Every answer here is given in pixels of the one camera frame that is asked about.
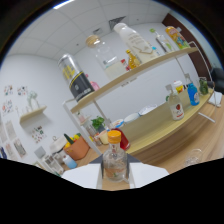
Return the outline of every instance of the label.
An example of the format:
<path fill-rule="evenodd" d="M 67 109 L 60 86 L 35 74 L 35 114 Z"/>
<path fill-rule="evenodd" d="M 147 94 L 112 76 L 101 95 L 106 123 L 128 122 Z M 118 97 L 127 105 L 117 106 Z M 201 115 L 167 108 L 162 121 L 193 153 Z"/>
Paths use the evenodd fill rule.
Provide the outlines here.
<path fill-rule="evenodd" d="M 73 66 L 65 65 L 62 73 L 66 79 L 70 80 L 75 74 L 75 68 Z"/>
<path fill-rule="evenodd" d="M 72 79 L 69 88 L 77 102 L 90 92 L 94 92 L 92 85 L 83 72 L 80 72 Z"/>
<path fill-rule="evenodd" d="M 195 102 L 195 103 L 199 103 L 199 95 L 198 95 L 198 92 L 196 92 L 196 93 L 194 94 L 194 102 Z"/>
<path fill-rule="evenodd" d="M 170 106 L 170 109 L 174 120 L 180 120 L 184 117 L 183 107 L 180 103 Z"/>

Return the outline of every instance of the wall decoration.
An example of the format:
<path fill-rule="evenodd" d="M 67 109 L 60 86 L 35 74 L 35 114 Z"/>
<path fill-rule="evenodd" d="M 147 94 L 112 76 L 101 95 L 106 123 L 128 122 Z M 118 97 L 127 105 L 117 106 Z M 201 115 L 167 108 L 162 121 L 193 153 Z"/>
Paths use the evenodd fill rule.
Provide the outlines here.
<path fill-rule="evenodd" d="M 17 158 L 15 152 L 12 150 L 12 147 L 11 147 L 10 143 L 6 143 L 5 149 L 6 149 L 8 155 L 9 155 L 9 158 L 11 160 L 18 161 L 18 158 Z"/>
<path fill-rule="evenodd" d="M 31 132 L 31 136 L 35 143 L 39 143 L 42 139 L 47 136 L 44 134 L 43 128 L 39 126 L 38 128 L 34 128 Z"/>
<path fill-rule="evenodd" d="M 7 134 L 9 136 L 9 139 L 12 141 L 14 138 L 16 138 L 16 132 L 14 130 L 14 127 L 12 125 L 12 121 L 8 121 L 6 124 L 5 124 L 5 128 L 6 128 L 6 131 L 7 131 Z"/>
<path fill-rule="evenodd" d="M 28 94 L 27 86 L 18 87 L 17 93 L 19 96 L 26 96 Z"/>
<path fill-rule="evenodd" d="M 7 154 L 2 146 L 0 146 L 0 157 L 3 159 L 7 159 Z"/>
<path fill-rule="evenodd" d="M 39 162 L 35 162 L 35 163 L 33 164 L 33 166 L 36 166 L 36 167 L 38 167 L 38 168 L 41 168 L 42 170 L 45 170 L 44 167 L 43 167 Z"/>
<path fill-rule="evenodd" d="M 4 143 L 7 140 L 3 122 L 0 123 L 0 138 L 1 138 L 2 143 Z"/>
<path fill-rule="evenodd" d="M 17 138 L 14 142 L 13 142 L 17 152 L 19 153 L 20 157 L 23 158 L 27 153 L 25 151 L 25 149 L 23 148 L 23 145 L 21 143 L 21 141 Z"/>
<path fill-rule="evenodd" d="M 12 100 L 6 100 L 2 104 L 2 115 L 5 116 L 11 112 L 13 112 Z"/>
<path fill-rule="evenodd" d="M 4 95 L 8 96 L 8 95 L 12 95 L 12 94 L 13 94 L 12 85 L 5 86 Z"/>

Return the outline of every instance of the jar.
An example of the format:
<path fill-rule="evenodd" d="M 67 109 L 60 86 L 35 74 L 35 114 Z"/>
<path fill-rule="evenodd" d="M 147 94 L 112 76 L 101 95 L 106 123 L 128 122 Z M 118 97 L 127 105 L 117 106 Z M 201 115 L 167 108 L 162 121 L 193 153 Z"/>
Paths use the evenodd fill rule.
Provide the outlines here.
<path fill-rule="evenodd" d="M 103 154 L 103 166 L 107 179 L 121 182 L 126 178 L 127 154 L 120 148 L 121 133 L 116 130 L 108 132 L 109 148 Z"/>
<path fill-rule="evenodd" d="M 86 95 L 94 92 L 89 80 L 72 55 L 65 54 L 58 62 L 69 89 L 77 102 Z"/>
<path fill-rule="evenodd" d="M 147 43 L 138 32 L 128 27 L 125 23 L 116 24 L 114 30 L 120 35 L 123 42 L 140 63 L 143 64 L 158 57 L 149 43 Z"/>
<path fill-rule="evenodd" d="M 86 45 L 92 50 L 110 81 L 127 72 L 111 48 L 97 35 L 89 36 L 86 39 Z"/>

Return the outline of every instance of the bottle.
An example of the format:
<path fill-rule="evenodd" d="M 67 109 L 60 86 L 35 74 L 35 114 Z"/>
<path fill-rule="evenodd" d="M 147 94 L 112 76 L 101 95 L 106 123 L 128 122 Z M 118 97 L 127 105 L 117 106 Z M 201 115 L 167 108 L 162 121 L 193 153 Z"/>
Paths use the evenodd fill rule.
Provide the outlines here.
<path fill-rule="evenodd" d="M 208 94 L 208 83 L 206 77 L 200 77 L 199 79 L 199 84 L 200 84 L 200 92 L 202 95 Z"/>
<path fill-rule="evenodd" d="M 95 91 L 100 88 L 96 82 L 90 81 L 90 83 Z"/>
<path fill-rule="evenodd" d="M 181 81 L 174 81 L 173 86 L 175 87 L 175 89 L 177 90 L 178 93 L 184 91 L 184 86 Z"/>
<path fill-rule="evenodd" d="M 58 67 L 61 69 L 65 80 L 69 84 L 69 89 L 77 102 L 94 92 L 91 83 L 73 56 L 69 54 L 63 55 L 58 62 Z"/>
<path fill-rule="evenodd" d="M 125 23 L 118 23 L 114 30 L 120 35 L 128 49 L 137 57 L 141 64 L 151 61 L 158 57 L 156 52 L 135 30 L 128 27 Z"/>
<path fill-rule="evenodd" d="M 171 37 L 171 39 L 177 44 L 180 49 L 190 47 L 185 38 L 173 26 L 168 26 L 166 28 L 166 33 Z"/>
<path fill-rule="evenodd" d="M 155 29 L 150 29 L 150 32 L 155 34 L 156 41 L 166 54 L 174 51 L 171 43 L 163 35 L 158 34 Z"/>
<path fill-rule="evenodd" d="M 103 166 L 108 180 L 112 182 L 121 182 L 127 173 L 127 154 L 120 148 L 120 141 L 119 131 L 108 132 L 109 148 L 103 154 Z"/>
<path fill-rule="evenodd" d="M 186 74 L 185 77 L 187 82 L 187 92 L 190 98 L 191 105 L 196 106 L 200 103 L 198 89 L 195 87 L 189 74 Z"/>
<path fill-rule="evenodd" d="M 129 67 L 129 65 L 127 64 L 127 62 L 125 61 L 125 59 L 122 59 L 121 60 L 121 63 L 124 65 L 126 71 L 130 71 L 131 68 Z"/>
<path fill-rule="evenodd" d="M 70 145 L 74 143 L 74 141 L 68 135 L 64 134 L 64 136 L 67 139 L 68 143 L 70 143 Z"/>
<path fill-rule="evenodd" d="M 176 89 L 171 89 L 168 104 L 170 106 L 173 120 L 181 120 L 184 117 L 184 110 Z"/>
<path fill-rule="evenodd" d="M 134 69 L 140 65 L 140 61 L 131 53 L 130 50 L 126 50 L 126 53 L 129 56 L 128 65 L 131 69 Z"/>
<path fill-rule="evenodd" d="M 121 142 L 120 142 L 120 147 L 123 149 L 123 150 L 128 150 L 131 146 L 131 144 L 129 143 L 127 137 L 125 136 L 124 132 L 120 129 L 120 128 L 117 128 L 117 127 L 114 127 L 114 125 L 112 123 L 109 124 L 109 130 L 116 130 L 116 131 L 119 131 L 121 133 Z"/>
<path fill-rule="evenodd" d="M 100 66 L 111 81 L 126 73 L 126 69 L 118 57 L 97 35 L 89 36 L 86 39 L 86 45 L 95 54 Z"/>

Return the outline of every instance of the white bottle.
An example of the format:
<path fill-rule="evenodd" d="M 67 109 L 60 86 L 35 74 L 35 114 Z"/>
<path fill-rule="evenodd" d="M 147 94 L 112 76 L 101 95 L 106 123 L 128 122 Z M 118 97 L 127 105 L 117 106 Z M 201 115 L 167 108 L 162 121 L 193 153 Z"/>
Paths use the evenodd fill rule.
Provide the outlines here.
<path fill-rule="evenodd" d="M 114 30 L 120 35 L 121 39 L 128 46 L 128 49 L 138 57 L 141 63 L 146 63 L 158 57 L 157 53 L 142 38 L 142 36 L 128 27 L 125 23 L 116 24 Z"/>
<path fill-rule="evenodd" d="M 168 103 L 170 106 L 171 114 L 173 116 L 173 120 L 176 121 L 182 119 L 184 117 L 184 110 L 177 90 L 171 90 Z"/>

